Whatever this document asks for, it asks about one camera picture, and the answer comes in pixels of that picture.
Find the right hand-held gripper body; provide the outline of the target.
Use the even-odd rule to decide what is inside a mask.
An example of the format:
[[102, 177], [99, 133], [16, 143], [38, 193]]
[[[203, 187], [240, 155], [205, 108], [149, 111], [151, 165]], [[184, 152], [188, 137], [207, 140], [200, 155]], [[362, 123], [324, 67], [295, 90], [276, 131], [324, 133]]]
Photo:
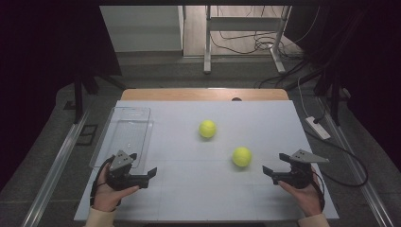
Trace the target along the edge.
[[303, 189], [313, 182], [311, 165], [329, 162], [328, 159], [303, 149], [299, 149], [289, 156], [292, 160], [290, 172], [275, 172], [277, 176], [272, 178], [274, 184], [282, 181], [297, 189]]

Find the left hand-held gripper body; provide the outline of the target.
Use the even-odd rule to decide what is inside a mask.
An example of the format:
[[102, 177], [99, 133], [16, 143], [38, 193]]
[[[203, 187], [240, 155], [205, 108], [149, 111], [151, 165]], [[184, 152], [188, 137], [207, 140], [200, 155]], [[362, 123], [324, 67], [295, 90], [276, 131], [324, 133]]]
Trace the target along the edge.
[[147, 175], [131, 175], [132, 163], [135, 160], [123, 150], [119, 150], [111, 157], [111, 164], [106, 174], [106, 183], [115, 191], [124, 190], [133, 186], [148, 188]]

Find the clear plastic container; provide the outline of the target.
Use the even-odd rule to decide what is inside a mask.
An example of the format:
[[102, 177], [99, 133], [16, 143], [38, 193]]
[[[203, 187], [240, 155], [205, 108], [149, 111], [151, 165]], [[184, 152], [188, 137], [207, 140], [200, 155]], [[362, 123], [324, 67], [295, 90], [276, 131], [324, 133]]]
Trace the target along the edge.
[[122, 150], [127, 155], [136, 154], [131, 163], [131, 174], [144, 174], [152, 127], [150, 108], [112, 108], [90, 167], [99, 168], [106, 159]]

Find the yellow tennis ball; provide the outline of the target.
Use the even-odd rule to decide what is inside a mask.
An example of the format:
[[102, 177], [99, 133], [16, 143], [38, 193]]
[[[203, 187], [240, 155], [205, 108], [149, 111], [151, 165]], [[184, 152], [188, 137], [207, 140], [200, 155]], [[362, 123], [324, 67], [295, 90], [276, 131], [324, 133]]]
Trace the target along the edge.
[[246, 147], [238, 147], [232, 154], [232, 161], [235, 165], [245, 167], [250, 164], [252, 160], [252, 152]]
[[212, 138], [217, 131], [217, 126], [212, 120], [203, 120], [199, 125], [199, 133], [204, 138]]

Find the person's right hand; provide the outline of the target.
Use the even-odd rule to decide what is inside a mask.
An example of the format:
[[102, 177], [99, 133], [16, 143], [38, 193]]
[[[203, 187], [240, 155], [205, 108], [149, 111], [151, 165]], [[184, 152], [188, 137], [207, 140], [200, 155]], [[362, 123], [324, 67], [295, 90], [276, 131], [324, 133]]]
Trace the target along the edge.
[[313, 171], [313, 181], [307, 187], [303, 189], [297, 189], [288, 183], [279, 181], [278, 184], [287, 191], [297, 202], [300, 209], [305, 214], [306, 218], [319, 215], [323, 212], [320, 203], [319, 192], [316, 187], [319, 187], [319, 180], [314, 173], [314, 167], [311, 168]]

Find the person's left hand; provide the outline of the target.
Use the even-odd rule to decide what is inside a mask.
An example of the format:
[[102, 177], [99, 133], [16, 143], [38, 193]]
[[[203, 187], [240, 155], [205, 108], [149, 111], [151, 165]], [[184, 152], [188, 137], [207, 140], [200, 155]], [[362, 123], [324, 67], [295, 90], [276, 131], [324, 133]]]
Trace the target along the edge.
[[137, 192], [139, 186], [115, 191], [106, 184], [106, 170], [103, 169], [97, 179], [92, 208], [102, 212], [112, 212], [125, 197]]

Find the white power strip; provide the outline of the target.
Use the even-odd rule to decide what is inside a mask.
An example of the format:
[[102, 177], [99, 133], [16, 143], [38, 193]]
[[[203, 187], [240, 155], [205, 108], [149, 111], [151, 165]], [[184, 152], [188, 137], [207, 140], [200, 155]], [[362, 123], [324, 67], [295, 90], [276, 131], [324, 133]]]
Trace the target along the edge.
[[326, 140], [331, 137], [331, 135], [327, 132], [327, 130], [320, 124], [315, 123], [315, 118], [313, 116], [309, 116], [305, 119], [305, 122], [308, 126], [322, 139]]

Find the white table mat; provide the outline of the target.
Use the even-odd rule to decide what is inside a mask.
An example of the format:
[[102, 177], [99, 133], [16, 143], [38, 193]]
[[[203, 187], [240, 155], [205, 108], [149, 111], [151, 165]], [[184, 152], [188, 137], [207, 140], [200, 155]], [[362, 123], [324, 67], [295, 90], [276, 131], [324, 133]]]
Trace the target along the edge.
[[[284, 101], [119, 101], [150, 108], [153, 127], [145, 170], [149, 186], [125, 198], [119, 220], [143, 222], [265, 222], [303, 217], [296, 201], [262, 171], [287, 172], [280, 153], [309, 150], [294, 104]], [[217, 126], [199, 133], [203, 120]], [[248, 166], [232, 161], [238, 147], [252, 152]]]

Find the black stand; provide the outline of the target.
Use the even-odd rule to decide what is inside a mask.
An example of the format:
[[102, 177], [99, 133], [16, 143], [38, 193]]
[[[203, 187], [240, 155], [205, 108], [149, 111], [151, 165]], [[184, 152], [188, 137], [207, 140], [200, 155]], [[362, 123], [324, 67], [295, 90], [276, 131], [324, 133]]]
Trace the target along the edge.
[[99, 85], [96, 82], [96, 78], [101, 78], [116, 88], [124, 91], [127, 86], [122, 82], [114, 79], [110, 75], [100, 74], [98, 72], [89, 73], [77, 73], [74, 75], [74, 99], [69, 100], [64, 105], [65, 110], [74, 110], [75, 119], [74, 123], [77, 124], [84, 115], [84, 92], [88, 95], [97, 95], [99, 91]]
[[316, 77], [320, 77], [315, 85], [314, 94], [316, 96], [323, 96], [329, 92], [329, 112], [334, 123], [339, 126], [339, 104], [340, 104], [340, 74], [337, 66], [332, 63], [326, 63], [322, 67], [312, 71], [311, 73], [301, 76], [295, 82], [284, 86], [285, 91], [290, 91], [294, 88], [300, 87]]

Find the white cabinet panel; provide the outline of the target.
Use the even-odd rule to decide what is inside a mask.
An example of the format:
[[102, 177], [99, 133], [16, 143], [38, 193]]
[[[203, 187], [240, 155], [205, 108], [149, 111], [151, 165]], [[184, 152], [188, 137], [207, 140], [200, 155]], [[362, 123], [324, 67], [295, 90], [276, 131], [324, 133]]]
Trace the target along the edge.
[[181, 51], [182, 6], [102, 6], [116, 52]]

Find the metal floor rail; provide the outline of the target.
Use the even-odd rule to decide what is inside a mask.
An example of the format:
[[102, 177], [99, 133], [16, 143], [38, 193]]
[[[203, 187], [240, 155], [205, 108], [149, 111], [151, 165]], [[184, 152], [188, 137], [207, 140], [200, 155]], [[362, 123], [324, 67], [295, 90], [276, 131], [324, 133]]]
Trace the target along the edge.
[[80, 132], [89, 116], [90, 107], [86, 108], [80, 120], [74, 123], [65, 137], [61, 148], [50, 167], [42, 186], [31, 204], [21, 227], [38, 227], [51, 196], [60, 180], [71, 152], [78, 141]]
[[[339, 146], [341, 148], [344, 148], [346, 151], [349, 151], [351, 154], [355, 155], [354, 150], [349, 144], [342, 128], [336, 125], [336, 123], [331, 119], [331, 116], [327, 112], [328, 106], [324, 104], [319, 97], [317, 97], [316, 100], [320, 104], [321, 109], [324, 111], [324, 119], [326, 120], [328, 127], [334, 134], [334, 137], [339, 143]], [[374, 186], [370, 183], [370, 177], [368, 173], [363, 169], [362, 164], [359, 161], [356, 161], [350, 155], [346, 156], [346, 160], [355, 179], [359, 183], [362, 183], [363, 180], [366, 180], [366, 184], [361, 186], [360, 190], [370, 209], [372, 210], [375, 219], [378, 222], [378, 225], [380, 227], [395, 227], [391, 214], [389, 213], [383, 200], [379, 197]]]

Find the white desk frame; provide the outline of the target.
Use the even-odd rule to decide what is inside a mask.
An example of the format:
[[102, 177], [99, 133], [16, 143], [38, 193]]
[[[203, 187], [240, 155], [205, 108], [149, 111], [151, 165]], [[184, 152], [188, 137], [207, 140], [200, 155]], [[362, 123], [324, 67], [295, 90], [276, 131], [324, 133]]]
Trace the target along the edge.
[[269, 45], [270, 55], [279, 74], [286, 70], [279, 56], [279, 44], [284, 34], [291, 6], [283, 6], [279, 17], [213, 17], [211, 7], [206, 6], [206, 40], [203, 56], [203, 72], [211, 73], [211, 32], [212, 31], [268, 31], [275, 32], [275, 40]]

